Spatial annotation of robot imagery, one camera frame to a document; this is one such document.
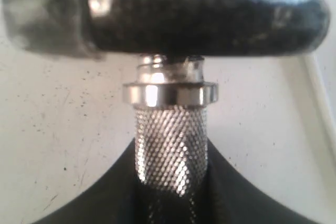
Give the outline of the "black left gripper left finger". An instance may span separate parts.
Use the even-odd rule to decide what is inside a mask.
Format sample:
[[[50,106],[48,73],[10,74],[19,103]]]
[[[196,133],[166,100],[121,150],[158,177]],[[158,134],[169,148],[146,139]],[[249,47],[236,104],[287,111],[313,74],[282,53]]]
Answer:
[[[84,193],[35,223],[136,223],[134,141]]]

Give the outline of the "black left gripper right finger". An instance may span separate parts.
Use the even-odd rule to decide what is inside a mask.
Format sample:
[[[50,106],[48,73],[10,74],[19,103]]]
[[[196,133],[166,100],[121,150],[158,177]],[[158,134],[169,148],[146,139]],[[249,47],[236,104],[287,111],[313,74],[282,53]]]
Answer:
[[[204,223],[315,223],[285,207],[245,179],[208,143]]]

